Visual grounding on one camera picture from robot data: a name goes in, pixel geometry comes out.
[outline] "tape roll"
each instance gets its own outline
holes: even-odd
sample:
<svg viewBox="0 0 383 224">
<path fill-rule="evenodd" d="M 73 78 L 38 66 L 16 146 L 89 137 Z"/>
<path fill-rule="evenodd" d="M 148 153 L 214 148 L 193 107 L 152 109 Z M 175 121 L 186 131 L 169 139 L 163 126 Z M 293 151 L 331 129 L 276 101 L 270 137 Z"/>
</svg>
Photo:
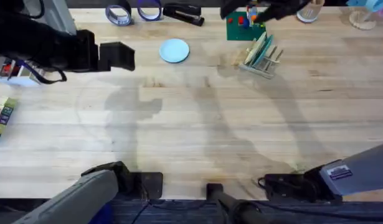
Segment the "tape roll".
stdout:
<svg viewBox="0 0 383 224">
<path fill-rule="evenodd" d="M 154 3 L 158 6 L 159 12 L 157 14 L 147 14 L 143 10 L 141 10 L 141 3 L 144 1 L 148 1 L 151 3 Z M 162 4 L 160 0 L 137 0 L 137 12 L 139 13 L 140 17 L 143 18 L 145 21 L 158 21 L 161 19 L 162 16 Z"/>
<path fill-rule="evenodd" d="M 118 16 L 111 9 L 122 9 L 124 16 Z M 105 15 L 109 21 L 117 26 L 128 26 L 131 24 L 131 7 L 127 0 L 119 0 L 116 5 L 109 5 L 105 8 Z"/>
</svg>

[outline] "light blue plate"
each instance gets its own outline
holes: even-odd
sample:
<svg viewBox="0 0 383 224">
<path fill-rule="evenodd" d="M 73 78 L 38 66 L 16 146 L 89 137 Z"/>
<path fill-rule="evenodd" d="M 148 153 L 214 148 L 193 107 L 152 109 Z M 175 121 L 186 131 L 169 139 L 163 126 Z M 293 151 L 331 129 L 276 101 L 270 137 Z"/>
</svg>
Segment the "light blue plate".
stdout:
<svg viewBox="0 0 383 224">
<path fill-rule="evenodd" d="M 254 63 L 252 64 L 252 67 L 255 68 L 258 63 L 263 59 L 263 57 L 265 56 L 266 54 L 266 51 L 268 50 L 268 48 L 271 46 L 272 44 L 272 40 L 273 40 L 273 35 L 269 36 L 268 39 L 266 40 L 266 42 L 263 44 L 262 46 L 262 50 L 260 50 L 258 52 L 259 54 L 259 57 L 258 59 L 256 59 L 256 61 L 254 61 Z"/>
<path fill-rule="evenodd" d="M 181 39 L 165 40 L 159 48 L 161 58 L 169 63 L 182 62 L 190 53 L 190 48 Z"/>
</svg>

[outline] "gray robot arm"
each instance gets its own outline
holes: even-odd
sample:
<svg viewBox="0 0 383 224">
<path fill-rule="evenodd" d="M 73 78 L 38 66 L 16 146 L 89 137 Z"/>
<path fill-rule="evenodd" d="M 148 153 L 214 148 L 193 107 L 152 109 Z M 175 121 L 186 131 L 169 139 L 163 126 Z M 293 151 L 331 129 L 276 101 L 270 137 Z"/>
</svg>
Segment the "gray robot arm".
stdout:
<svg viewBox="0 0 383 224">
<path fill-rule="evenodd" d="M 345 195 L 383 189 L 383 144 L 304 174 L 266 174 L 258 183 L 277 202 L 342 202 Z"/>
<path fill-rule="evenodd" d="M 112 170 L 92 172 L 13 224 L 87 224 L 117 192 Z"/>
</svg>

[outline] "stapler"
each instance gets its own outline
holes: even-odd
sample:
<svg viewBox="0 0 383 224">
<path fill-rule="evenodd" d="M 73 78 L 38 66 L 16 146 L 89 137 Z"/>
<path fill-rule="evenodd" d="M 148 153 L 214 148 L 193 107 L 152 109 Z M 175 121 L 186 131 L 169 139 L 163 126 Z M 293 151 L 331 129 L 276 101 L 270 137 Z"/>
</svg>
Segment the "stapler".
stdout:
<svg viewBox="0 0 383 224">
<path fill-rule="evenodd" d="M 190 4 L 167 3 L 164 5 L 163 14 L 196 26 L 202 26 L 205 21 L 201 17 L 201 7 Z"/>
</svg>

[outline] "wooden tabletop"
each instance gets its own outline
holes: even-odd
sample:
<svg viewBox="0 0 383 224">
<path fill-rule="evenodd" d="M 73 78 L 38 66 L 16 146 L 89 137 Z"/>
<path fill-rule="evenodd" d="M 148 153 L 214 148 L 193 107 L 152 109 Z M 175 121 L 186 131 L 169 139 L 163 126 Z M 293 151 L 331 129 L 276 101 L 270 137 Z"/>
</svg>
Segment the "wooden tabletop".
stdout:
<svg viewBox="0 0 383 224">
<path fill-rule="evenodd" d="M 40 88 L 0 85 L 19 106 L 0 139 L 0 198 L 53 197 L 86 169 L 123 161 L 130 170 L 164 174 L 164 198 L 204 198 L 220 182 L 237 198 L 263 199 L 251 179 L 303 172 L 383 143 L 383 19 L 370 31 L 348 22 L 348 8 L 319 19 L 267 23 L 284 49 L 266 80 L 230 64 L 246 42 L 226 41 L 219 9 L 202 27 L 165 17 L 110 24 L 103 9 L 72 9 L 97 42 L 136 50 L 136 70 L 67 73 Z M 191 53 L 160 59 L 169 38 Z M 383 191 L 348 200 L 383 200 Z"/>
</svg>

